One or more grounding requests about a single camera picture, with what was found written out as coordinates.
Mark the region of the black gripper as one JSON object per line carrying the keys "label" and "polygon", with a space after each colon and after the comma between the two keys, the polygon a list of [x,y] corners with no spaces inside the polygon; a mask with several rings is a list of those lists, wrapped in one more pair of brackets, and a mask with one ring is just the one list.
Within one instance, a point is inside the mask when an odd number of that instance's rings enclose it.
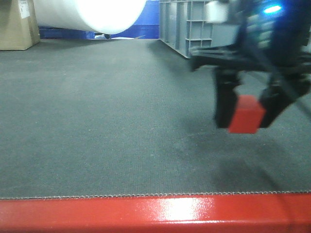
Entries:
{"label": "black gripper", "polygon": [[221,129],[229,127],[235,113],[238,101],[235,88],[241,85],[236,70],[280,72],[284,80],[271,76],[259,99],[266,110],[260,127],[268,128],[311,89],[306,75],[311,72],[311,55],[303,51],[310,37],[311,2],[226,0],[224,3],[229,7],[224,22],[239,26],[234,42],[191,48],[190,68],[219,67],[214,70],[214,120]]}

